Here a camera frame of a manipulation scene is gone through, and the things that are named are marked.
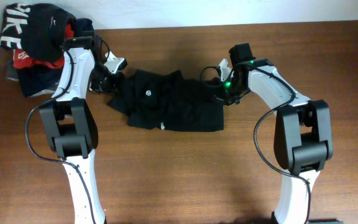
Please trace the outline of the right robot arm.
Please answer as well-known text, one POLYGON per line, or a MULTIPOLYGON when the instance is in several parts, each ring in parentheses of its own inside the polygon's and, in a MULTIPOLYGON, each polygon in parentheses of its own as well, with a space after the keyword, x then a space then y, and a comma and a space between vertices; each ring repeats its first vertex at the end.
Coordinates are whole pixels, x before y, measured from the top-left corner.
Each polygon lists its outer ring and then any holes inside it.
POLYGON ((248 43, 229 49, 229 60, 217 67, 222 95, 215 101, 238 104, 249 93, 258 95, 269 110, 257 121, 253 141, 260 158, 282 175, 280 198, 270 223, 310 223, 312 191, 325 163, 333 156, 331 117, 324 100, 312 100, 293 88, 267 58, 253 56, 248 43), (263 155, 258 130, 275 115, 273 151, 277 165, 263 155))

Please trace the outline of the black t-shirt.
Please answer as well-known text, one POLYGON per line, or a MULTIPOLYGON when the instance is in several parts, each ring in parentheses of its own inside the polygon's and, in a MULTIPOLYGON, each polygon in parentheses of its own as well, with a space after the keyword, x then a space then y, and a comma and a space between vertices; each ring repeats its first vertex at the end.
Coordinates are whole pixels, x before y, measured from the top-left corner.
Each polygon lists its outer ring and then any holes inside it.
POLYGON ((224 129, 223 105, 199 80, 136 70, 125 79, 107 105, 127 117, 127 125, 178 132, 215 132, 224 129))

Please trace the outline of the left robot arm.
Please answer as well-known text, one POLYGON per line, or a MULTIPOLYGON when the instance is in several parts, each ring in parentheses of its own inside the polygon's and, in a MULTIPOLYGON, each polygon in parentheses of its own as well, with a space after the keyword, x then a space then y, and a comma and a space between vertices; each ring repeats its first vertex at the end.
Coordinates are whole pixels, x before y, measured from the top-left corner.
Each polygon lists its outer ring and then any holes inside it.
POLYGON ((63 42, 64 65, 52 102, 39 109, 50 149, 68 177, 75 223, 106 223, 94 171, 98 128, 86 102, 92 85, 126 66, 93 31, 63 42))

